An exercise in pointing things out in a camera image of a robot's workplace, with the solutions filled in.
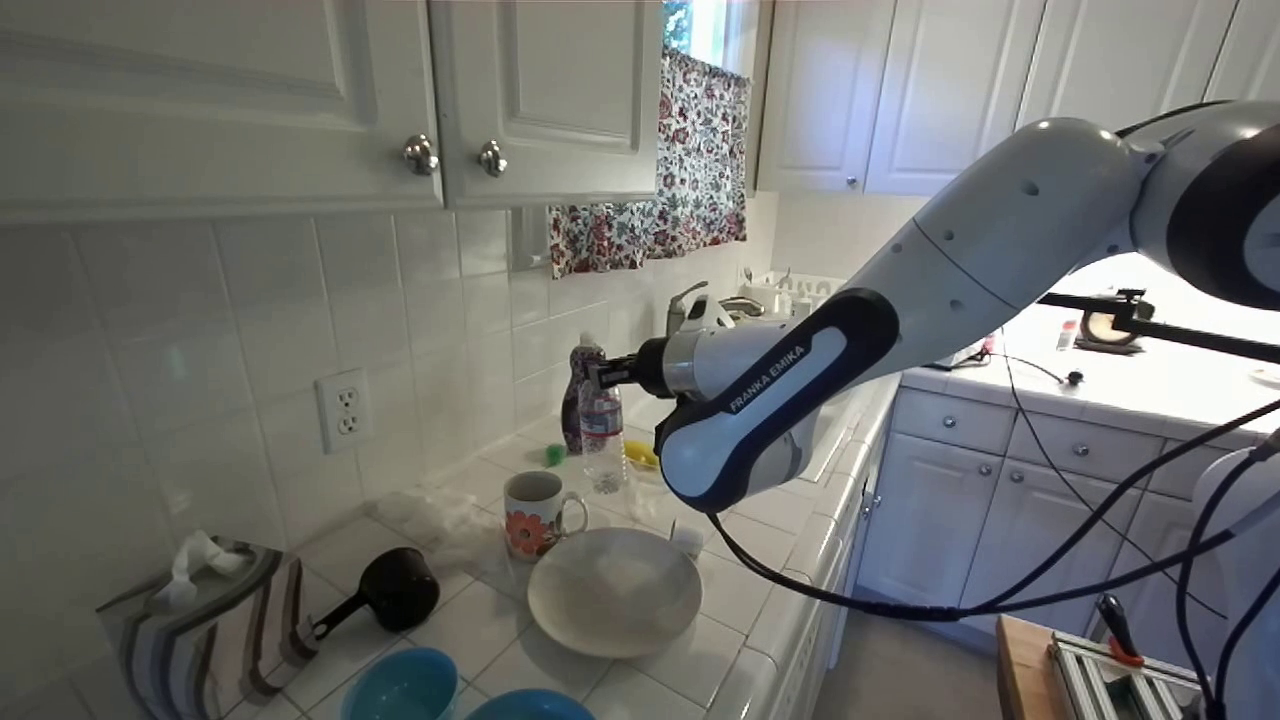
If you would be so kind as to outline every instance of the wall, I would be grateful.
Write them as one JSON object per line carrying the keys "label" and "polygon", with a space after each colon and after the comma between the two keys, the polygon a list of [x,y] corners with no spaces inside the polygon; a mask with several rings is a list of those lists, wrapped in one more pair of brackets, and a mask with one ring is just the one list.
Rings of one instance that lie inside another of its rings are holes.
{"label": "wall", "polygon": [[[727,292],[753,245],[545,278],[508,213],[380,213],[0,232],[0,717],[112,685],[96,605],[186,527],[289,548],[365,500],[553,431],[566,348],[660,332],[663,301]],[[370,435],[318,449],[311,385],[365,366]]]}
{"label": "wall", "polygon": [[799,277],[850,277],[923,195],[779,195],[771,263]]}

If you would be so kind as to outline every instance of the floor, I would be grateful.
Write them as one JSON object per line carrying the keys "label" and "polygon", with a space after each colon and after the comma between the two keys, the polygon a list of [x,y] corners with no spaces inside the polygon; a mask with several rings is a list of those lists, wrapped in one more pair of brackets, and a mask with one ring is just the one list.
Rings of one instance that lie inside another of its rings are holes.
{"label": "floor", "polygon": [[994,662],[923,629],[861,616],[815,720],[998,720]]}

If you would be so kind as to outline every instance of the floral curtain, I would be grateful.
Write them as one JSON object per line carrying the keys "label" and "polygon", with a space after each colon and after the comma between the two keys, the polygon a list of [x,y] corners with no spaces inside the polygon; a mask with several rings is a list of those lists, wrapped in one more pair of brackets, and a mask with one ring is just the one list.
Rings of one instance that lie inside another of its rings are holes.
{"label": "floral curtain", "polygon": [[656,195],[546,207],[546,268],[608,271],[746,240],[746,80],[663,53]]}

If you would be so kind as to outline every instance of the lower cabinet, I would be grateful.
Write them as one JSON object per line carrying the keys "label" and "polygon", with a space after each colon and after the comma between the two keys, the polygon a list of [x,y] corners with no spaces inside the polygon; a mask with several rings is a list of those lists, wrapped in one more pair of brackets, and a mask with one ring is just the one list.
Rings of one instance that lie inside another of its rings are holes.
{"label": "lower cabinet", "polygon": [[[1152,557],[1170,557],[1189,542],[1191,525],[1196,525],[1196,507],[1189,500],[1149,493],[1128,534],[1141,548],[1149,548]],[[1141,564],[1144,564],[1144,557],[1125,548],[1110,574],[1131,572]],[[1149,657],[1189,662],[1189,650],[1175,632],[1175,582],[1170,580],[1175,580],[1175,572],[1149,574],[1141,582],[1118,589],[1114,597],[1128,608],[1131,641]],[[1223,582],[1219,582],[1215,557],[1196,561],[1191,597],[1203,600],[1203,605],[1189,600],[1189,624],[1196,637],[1196,650],[1201,650],[1203,669],[1215,669],[1219,644],[1228,641],[1228,619],[1219,616],[1223,611]]]}
{"label": "lower cabinet", "polygon": [[[1067,538],[1085,520],[1089,507],[1071,494],[1071,486],[1097,507],[1110,482],[1085,480],[1085,477],[1055,477],[1039,464],[1002,464],[998,486],[965,582],[965,605],[979,605],[1018,574],[1029,574],[1061,538]],[[1107,525],[1128,530],[1134,500],[1118,500],[1107,512]],[[1053,572],[1043,572],[1018,597],[1043,597],[1061,589],[1097,582],[1110,572],[1118,553],[1118,534],[1097,525]],[[1097,597],[1071,605],[1043,605],[1017,616],[1029,616],[1048,629],[1089,632]]]}
{"label": "lower cabinet", "polygon": [[955,605],[994,493],[994,455],[887,435],[857,582],[909,605]]}

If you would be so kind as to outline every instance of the cup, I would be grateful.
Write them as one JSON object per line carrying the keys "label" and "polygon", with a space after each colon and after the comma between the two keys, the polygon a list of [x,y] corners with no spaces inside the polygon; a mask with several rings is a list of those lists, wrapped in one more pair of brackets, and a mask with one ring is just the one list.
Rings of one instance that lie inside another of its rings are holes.
{"label": "cup", "polygon": [[587,527],[587,505],[575,493],[563,493],[563,480],[553,470],[513,477],[504,500],[513,561],[541,561],[563,534],[563,505],[575,505],[585,512],[573,530]]}

